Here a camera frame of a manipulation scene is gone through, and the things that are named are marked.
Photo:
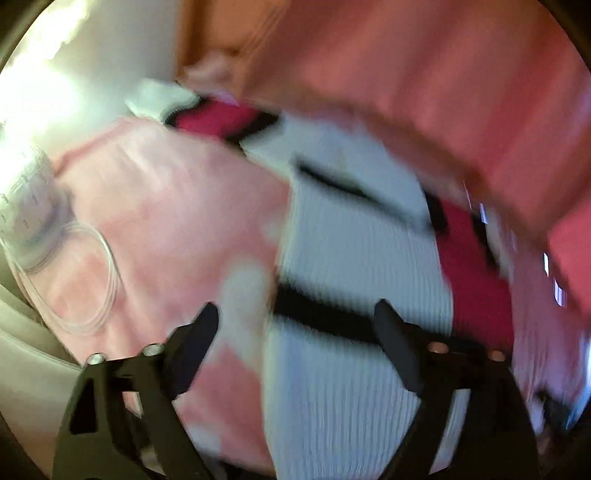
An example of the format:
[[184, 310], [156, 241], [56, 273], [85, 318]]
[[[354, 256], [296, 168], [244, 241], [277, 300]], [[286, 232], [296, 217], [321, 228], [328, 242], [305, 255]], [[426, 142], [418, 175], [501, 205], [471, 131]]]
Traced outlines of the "pink white patterned blanket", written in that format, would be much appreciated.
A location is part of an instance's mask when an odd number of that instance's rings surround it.
[[[263, 366], [290, 181], [218, 140], [137, 118], [67, 152], [56, 168], [75, 218], [104, 236], [120, 279], [98, 331], [71, 334], [45, 313], [48, 326], [78, 360], [96, 352], [124, 358], [164, 341], [214, 302], [218, 333], [175, 408], [198, 449], [276, 475], [264, 433]], [[540, 256], [523, 246], [509, 255], [514, 273], [500, 276], [511, 296], [509, 356], [540, 427], [538, 391], [571, 406], [588, 399], [587, 335], [555, 303]], [[32, 281], [60, 317], [83, 322], [102, 305], [106, 279], [100, 245], [70, 234]]]

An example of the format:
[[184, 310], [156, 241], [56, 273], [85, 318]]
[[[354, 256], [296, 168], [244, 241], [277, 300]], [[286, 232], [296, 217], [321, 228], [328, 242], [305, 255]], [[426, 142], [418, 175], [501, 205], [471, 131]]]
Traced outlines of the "white red black knit sweater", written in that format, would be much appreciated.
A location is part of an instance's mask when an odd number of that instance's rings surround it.
[[263, 366], [280, 479], [375, 479], [419, 408], [379, 347], [375, 305], [507, 357], [508, 283], [480, 220], [425, 192], [363, 129], [202, 98], [167, 124], [240, 148], [290, 181]]

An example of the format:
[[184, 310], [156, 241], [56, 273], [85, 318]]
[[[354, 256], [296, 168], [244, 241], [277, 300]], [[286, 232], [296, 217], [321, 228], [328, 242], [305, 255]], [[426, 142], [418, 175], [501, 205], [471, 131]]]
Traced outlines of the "clear plastic packaging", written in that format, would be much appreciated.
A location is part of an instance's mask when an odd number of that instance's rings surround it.
[[[119, 272], [104, 236], [78, 221], [66, 191], [59, 187], [47, 155], [33, 147], [17, 149], [8, 158], [14, 163], [1, 175], [1, 246], [41, 310], [62, 329], [77, 335], [98, 331], [116, 298]], [[103, 249], [107, 279], [105, 298], [98, 311], [83, 322], [65, 320], [44, 300], [31, 280], [53, 261], [70, 234], [87, 234]]]

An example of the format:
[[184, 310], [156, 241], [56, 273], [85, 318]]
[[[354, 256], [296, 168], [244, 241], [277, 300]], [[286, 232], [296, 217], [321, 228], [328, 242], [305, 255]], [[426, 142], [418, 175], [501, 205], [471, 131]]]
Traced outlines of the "orange pink curtain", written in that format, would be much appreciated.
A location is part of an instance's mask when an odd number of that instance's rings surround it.
[[362, 122], [547, 248], [590, 310], [586, 1], [184, 1], [177, 70], [197, 88]]

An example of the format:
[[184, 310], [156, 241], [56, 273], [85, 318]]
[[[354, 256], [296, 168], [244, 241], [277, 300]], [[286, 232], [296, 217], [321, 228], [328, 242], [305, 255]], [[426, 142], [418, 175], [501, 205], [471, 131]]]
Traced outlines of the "small white cloth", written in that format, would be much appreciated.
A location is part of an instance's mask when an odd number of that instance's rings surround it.
[[141, 79], [125, 99], [125, 105], [136, 117], [164, 123], [174, 112], [195, 106], [200, 97], [176, 82], [151, 78]]

